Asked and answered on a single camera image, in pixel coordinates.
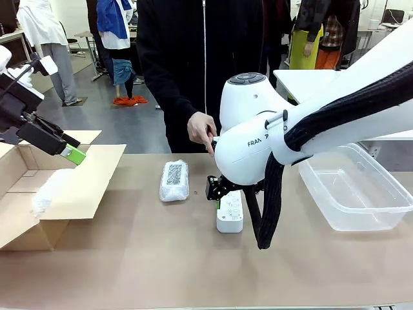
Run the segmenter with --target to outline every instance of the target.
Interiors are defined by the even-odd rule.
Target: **hand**
[[[314,47],[314,42],[308,42],[305,45],[304,48],[304,57],[310,57],[311,56],[311,52],[312,52],[312,48]]]
[[[204,144],[208,153],[213,156],[212,140],[217,136],[217,128],[214,119],[201,112],[194,113],[186,126],[189,140],[199,144]]]

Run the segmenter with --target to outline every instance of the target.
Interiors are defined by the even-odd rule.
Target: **cardboard box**
[[[53,250],[70,220],[92,219],[126,145],[90,145],[100,131],[66,131],[81,142],[79,166],[23,141],[0,143],[0,248]],[[70,180],[39,218],[32,198],[57,169],[74,169]]]

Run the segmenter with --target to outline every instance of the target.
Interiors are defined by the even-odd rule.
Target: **white shirt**
[[[32,46],[47,43],[68,44],[49,0],[20,0],[17,19]]]
[[[134,9],[133,9],[134,6],[131,0],[128,0],[128,2],[130,3],[130,6],[132,7],[132,9],[125,11],[123,9],[121,0],[116,0],[117,5],[121,9],[121,12],[122,12],[123,23],[125,24],[126,34],[128,38],[119,39],[113,32],[110,32],[110,31],[102,32],[101,34],[102,43],[103,43],[103,46],[107,48],[108,50],[122,50],[124,48],[130,48],[130,32],[129,32],[128,23],[130,22],[134,14]]]

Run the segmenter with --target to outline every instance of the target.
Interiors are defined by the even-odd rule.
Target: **qr code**
[[[182,165],[169,166],[167,185],[178,185],[181,183]]]

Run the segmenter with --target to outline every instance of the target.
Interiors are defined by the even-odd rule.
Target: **plastic container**
[[[337,231],[393,229],[413,197],[360,146],[349,144],[299,164],[317,206]]]

